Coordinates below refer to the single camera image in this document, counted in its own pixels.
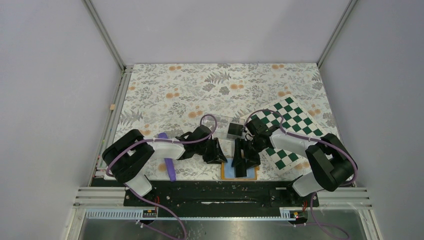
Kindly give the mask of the clear acrylic card box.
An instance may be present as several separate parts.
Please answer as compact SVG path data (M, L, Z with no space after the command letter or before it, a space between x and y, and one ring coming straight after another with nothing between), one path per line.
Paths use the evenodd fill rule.
M232 140L227 138L227 131L230 123L238 123L244 127L245 122L246 120L243 118L217 115L212 113L206 113L200 119L200 123L209 129L212 130L215 127L215 131L213 133L214 137L225 140Z

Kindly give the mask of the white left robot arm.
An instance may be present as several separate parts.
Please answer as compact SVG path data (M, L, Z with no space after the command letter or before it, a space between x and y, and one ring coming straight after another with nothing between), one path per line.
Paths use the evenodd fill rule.
M175 138L145 138L138 129L130 130L102 154L107 164L106 174L114 177L136 193L136 199L144 206L152 204L155 192L148 178L141 172L149 160L186 160L194 155L207 164L227 162L218 138L205 125L198 126Z

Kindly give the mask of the black credit card stack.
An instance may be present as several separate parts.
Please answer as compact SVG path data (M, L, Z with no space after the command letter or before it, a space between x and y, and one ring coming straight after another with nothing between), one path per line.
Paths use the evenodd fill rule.
M243 135L243 125L238 123L231 122L228 125L227 135L228 139L237 139L241 138Z

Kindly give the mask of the orange leather card holder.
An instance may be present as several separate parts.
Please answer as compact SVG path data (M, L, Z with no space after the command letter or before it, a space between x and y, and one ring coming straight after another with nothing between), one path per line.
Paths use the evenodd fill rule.
M256 181L258 179L259 167L244 169L233 167L233 159L227 158L227 162L220 165L220 179L223 181Z

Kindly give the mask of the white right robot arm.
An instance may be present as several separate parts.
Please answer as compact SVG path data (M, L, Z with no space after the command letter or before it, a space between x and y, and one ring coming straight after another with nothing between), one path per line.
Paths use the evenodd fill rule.
M332 133L321 138L301 135L287 131L281 123L267 126L258 118L245 123L242 131L251 135L242 146L246 160L253 166L258 165L259 154L267 149L285 150L308 160L311 171L296 178L286 193L287 201L293 206L301 205L311 193L333 192L349 185L356 177L357 164Z

